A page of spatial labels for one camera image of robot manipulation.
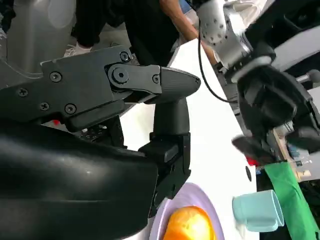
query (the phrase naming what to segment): white sneaker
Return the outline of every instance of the white sneaker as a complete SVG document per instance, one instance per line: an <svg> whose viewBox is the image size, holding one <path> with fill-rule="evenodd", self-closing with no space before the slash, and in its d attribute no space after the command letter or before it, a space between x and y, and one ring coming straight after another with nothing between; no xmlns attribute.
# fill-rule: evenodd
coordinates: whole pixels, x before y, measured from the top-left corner
<svg viewBox="0 0 320 240"><path fill-rule="evenodd" d="M91 47L90 48L83 48L83 47L80 47L78 43L76 43L76 46L68 44L68 47L69 48L64 53L65 58L75 56L75 55L86 54L91 51Z"/></svg>

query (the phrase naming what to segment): white table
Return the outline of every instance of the white table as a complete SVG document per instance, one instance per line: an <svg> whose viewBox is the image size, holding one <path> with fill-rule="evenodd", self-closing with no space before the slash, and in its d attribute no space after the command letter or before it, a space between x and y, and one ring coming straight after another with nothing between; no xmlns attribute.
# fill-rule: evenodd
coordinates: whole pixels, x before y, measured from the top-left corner
<svg viewBox="0 0 320 240"><path fill-rule="evenodd" d="M170 67L201 78L198 63L198 41L195 39L176 50ZM212 89L225 98L223 89L202 50L205 76ZM252 182L248 180L245 156L233 145L232 139L242 134L229 104L214 98L201 78L201 87L187 98L191 133L191 175L187 180L201 187L219 216L225 240L258 240L259 234L238 231L232 211L232 199L257 191L255 168L250 168ZM138 150L149 142L153 130L154 106L139 104L121 118L124 144ZM152 220L139 234L128 240L147 240Z"/></svg>

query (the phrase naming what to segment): light blue cup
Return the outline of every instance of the light blue cup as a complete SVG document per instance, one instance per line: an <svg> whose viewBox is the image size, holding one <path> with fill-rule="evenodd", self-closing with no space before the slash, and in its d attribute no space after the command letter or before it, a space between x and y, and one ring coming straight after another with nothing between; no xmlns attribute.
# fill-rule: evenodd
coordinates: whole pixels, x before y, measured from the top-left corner
<svg viewBox="0 0 320 240"><path fill-rule="evenodd" d="M236 221L250 232L273 232L285 225L275 191L259 191L235 197L232 201Z"/></svg>

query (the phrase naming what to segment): orange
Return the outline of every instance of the orange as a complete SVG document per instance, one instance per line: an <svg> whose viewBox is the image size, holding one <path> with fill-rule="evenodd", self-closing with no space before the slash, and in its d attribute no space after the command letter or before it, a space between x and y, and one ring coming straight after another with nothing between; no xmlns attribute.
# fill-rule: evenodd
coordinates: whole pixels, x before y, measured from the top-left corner
<svg viewBox="0 0 320 240"><path fill-rule="evenodd" d="M175 211L163 240L217 240L207 213L199 207L187 206Z"/></svg>

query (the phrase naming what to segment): black pants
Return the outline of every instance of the black pants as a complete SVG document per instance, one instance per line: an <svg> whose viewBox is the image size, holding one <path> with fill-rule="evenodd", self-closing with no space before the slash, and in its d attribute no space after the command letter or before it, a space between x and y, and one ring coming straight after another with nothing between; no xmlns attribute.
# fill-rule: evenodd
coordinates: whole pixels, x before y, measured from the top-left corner
<svg viewBox="0 0 320 240"><path fill-rule="evenodd" d="M76 24L72 35L77 42L91 48L99 42L99 35L108 23L117 27L124 22L123 0L77 0Z"/></svg>
<svg viewBox="0 0 320 240"><path fill-rule="evenodd" d="M166 66L179 37L176 27L160 8L159 0L77 0L77 23L73 36L80 45L92 47L108 23L125 19L127 33L141 65Z"/></svg>
<svg viewBox="0 0 320 240"><path fill-rule="evenodd" d="M126 0L125 4L125 25L139 63L167 66L179 32L159 0Z"/></svg>

